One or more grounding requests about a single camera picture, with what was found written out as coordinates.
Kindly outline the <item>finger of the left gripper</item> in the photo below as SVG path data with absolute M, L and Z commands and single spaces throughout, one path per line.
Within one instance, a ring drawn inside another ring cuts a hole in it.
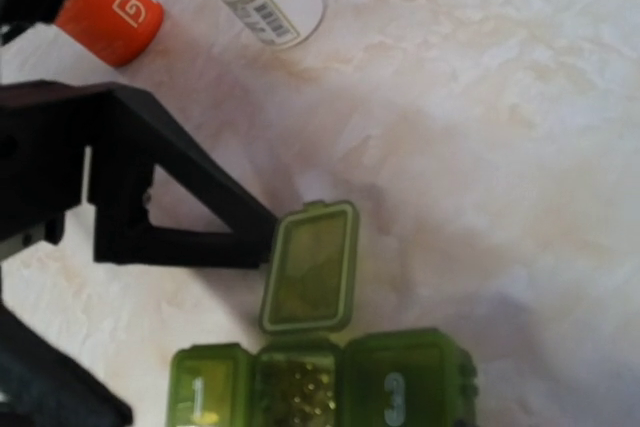
M 153 225 L 145 198 L 157 169 L 226 231 Z M 82 202 L 95 208 L 95 260 L 119 265 L 255 268 L 277 223 L 151 93 L 119 83 L 3 86 L 2 257 L 59 243 L 66 213 Z
M 1 308 L 3 426 L 130 426 L 133 411 L 91 373 Z

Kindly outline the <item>green weekly pill organizer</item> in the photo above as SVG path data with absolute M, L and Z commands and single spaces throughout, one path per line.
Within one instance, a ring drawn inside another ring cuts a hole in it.
M 359 213 L 317 201 L 283 217 L 275 232 L 258 351 L 195 345 L 172 358 L 170 426 L 256 426 L 257 379 L 276 360 L 329 364 L 336 372 L 336 426 L 473 426 L 477 371 L 467 350 L 436 328 L 333 340 L 354 305 Z

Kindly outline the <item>red pill bottle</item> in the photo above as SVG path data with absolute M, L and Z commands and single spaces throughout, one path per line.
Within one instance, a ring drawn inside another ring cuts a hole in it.
M 65 0 L 54 25 L 111 67 L 138 58 L 158 34 L 156 0 Z

